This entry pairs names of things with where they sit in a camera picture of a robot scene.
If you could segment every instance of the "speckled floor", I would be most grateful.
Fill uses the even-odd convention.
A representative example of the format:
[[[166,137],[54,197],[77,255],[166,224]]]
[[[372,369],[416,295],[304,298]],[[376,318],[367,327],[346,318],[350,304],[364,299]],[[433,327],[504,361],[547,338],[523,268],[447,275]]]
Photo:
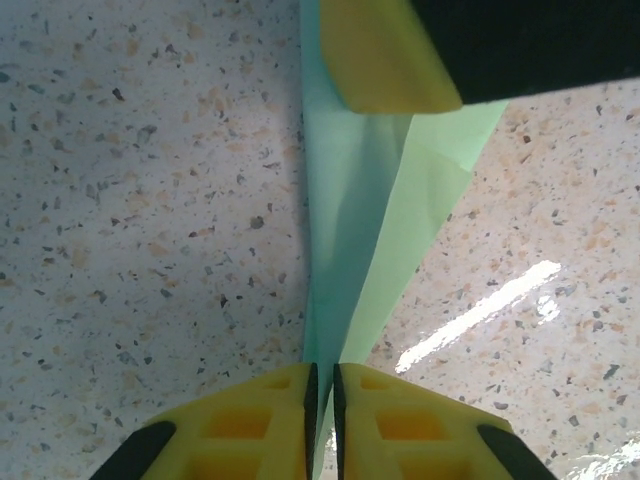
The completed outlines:
[[[0,477],[300,358],[298,43],[295,0],[3,6]],[[512,103],[370,359],[560,478],[640,476],[639,88]]]

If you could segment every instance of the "terrazzo floor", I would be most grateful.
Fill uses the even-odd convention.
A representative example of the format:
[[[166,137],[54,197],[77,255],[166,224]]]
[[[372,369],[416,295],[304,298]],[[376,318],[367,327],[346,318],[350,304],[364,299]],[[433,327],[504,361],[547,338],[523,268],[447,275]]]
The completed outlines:
[[[299,360],[298,38],[295,0],[3,5],[1,478]],[[559,478],[640,477],[639,88],[512,102],[369,361]]]

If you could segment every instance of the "light green paper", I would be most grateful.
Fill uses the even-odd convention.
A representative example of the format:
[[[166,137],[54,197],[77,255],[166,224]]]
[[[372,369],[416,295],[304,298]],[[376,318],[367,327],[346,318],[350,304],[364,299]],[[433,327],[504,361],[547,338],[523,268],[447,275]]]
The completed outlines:
[[[318,466],[333,365],[365,361],[506,103],[413,117],[350,112],[321,58],[318,0],[300,6],[311,211],[304,359],[319,369]]]

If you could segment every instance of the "green plastic sheet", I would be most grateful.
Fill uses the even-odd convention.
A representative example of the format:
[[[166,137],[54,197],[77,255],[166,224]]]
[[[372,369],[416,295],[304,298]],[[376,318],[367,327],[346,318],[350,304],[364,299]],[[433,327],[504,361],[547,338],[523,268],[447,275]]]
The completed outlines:
[[[304,360],[319,369],[317,467],[333,417],[330,403],[325,410],[333,365],[367,358],[506,103],[438,115],[350,112],[322,61],[318,0],[300,6],[311,221]]]

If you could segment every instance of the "yellow plastic part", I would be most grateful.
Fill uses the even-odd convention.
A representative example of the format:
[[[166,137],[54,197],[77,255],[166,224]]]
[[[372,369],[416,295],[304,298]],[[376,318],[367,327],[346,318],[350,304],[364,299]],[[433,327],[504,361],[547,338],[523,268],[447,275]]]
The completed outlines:
[[[177,430],[143,480],[304,480],[309,369],[282,368],[150,420]]]
[[[356,364],[341,364],[345,480],[511,480],[477,433],[499,417]]]
[[[321,48],[358,113],[440,113],[462,100],[408,0],[320,0]]]

